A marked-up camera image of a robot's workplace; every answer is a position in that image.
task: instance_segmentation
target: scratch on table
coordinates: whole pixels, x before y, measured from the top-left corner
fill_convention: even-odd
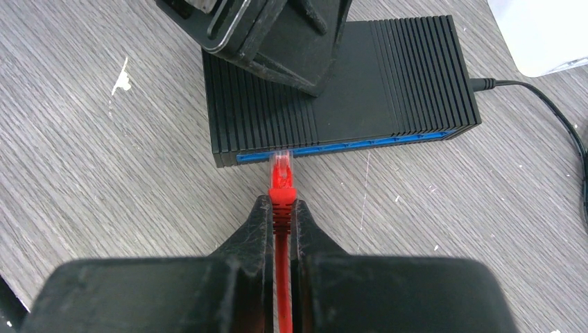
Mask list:
[[[117,80],[114,84],[114,87],[112,88],[112,92],[110,93],[110,96],[114,96],[114,93],[116,92],[117,88],[122,88],[124,91],[127,91],[130,89],[129,77],[128,77],[128,73],[126,72],[127,62],[128,62],[128,57],[125,57],[125,63],[123,64],[123,69],[121,69],[121,73],[119,74],[119,77],[117,78]]]
[[[365,182],[363,187],[365,188],[365,194],[363,195],[363,206],[361,208],[361,222],[359,223],[359,230],[363,230],[363,217],[365,216],[365,199],[368,198],[368,175],[370,174],[370,158],[372,152],[367,153],[367,167],[365,168]]]

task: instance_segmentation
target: scratch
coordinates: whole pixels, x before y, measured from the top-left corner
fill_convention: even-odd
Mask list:
[[[110,93],[110,96],[114,96],[114,93],[116,92],[117,88],[123,88],[124,91],[127,91],[130,89],[128,73],[125,71],[125,69],[127,68],[127,62],[128,62],[128,57],[125,57],[125,63],[123,64],[123,69],[121,69],[121,73],[119,74],[119,77],[117,78],[117,80],[114,84],[114,87],[112,88],[112,92]]]
[[[367,167],[365,168],[365,182],[363,187],[365,188],[365,194],[363,195],[363,206],[361,208],[361,222],[359,223],[359,230],[363,230],[363,217],[365,216],[365,199],[368,198],[368,175],[370,174],[370,158],[372,152],[367,153]]]

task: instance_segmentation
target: power cord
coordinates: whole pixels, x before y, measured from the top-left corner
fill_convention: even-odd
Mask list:
[[[503,87],[506,85],[520,85],[529,89],[533,94],[539,97],[543,103],[545,103],[551,112],[557,117],[562,125],[566,128],[568,133],[570,134],[574,144],[576,144],[576,148],[578,149],[578,153],[580,154],[580,162],[582,164],[582,170],[584,171],[584,178],[582,179],[582,196],[584,200],[584,221],[588,225],[588,152],[584,144],[582,143],[582,139],[576,132],[576,129],[572,126],[569,120],[564,116],[564,114],[560,111],[560,109],[555,106],[552,100],[549,99],[541,90],[537,89],[534,85],[529,83],[520,82],[520,81],[511,81],[511,80],[495,80],[493,78],[471,78],[469,80],[469,84],[471,85],[474,92],[482,92],[485,90],[491,90],[495,87]]]

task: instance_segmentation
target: ribbed black casing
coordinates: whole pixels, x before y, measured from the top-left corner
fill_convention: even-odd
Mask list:
[[[316,98],[202,53],[218,167],[263,151],[454,131],[451,139],[481,123],[450,16],[349,22]]]

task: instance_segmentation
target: gray wooden surface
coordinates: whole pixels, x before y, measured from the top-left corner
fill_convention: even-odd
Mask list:
[[[349,19],[445,14],[473,77],[529,80],[483,0],[356,0]],[[0,273],[26,304],[70,259],[206,255],[244,221],[268,166],[214,167],[199,48],[153,1],[7,0],[0,18]],[[532,82],[586,139],[588,67]],[[572,143],[519,88],[478,104],[451,142],[297,159],[300,196],[349,252],[480,260],[522,332],[588,332]]]

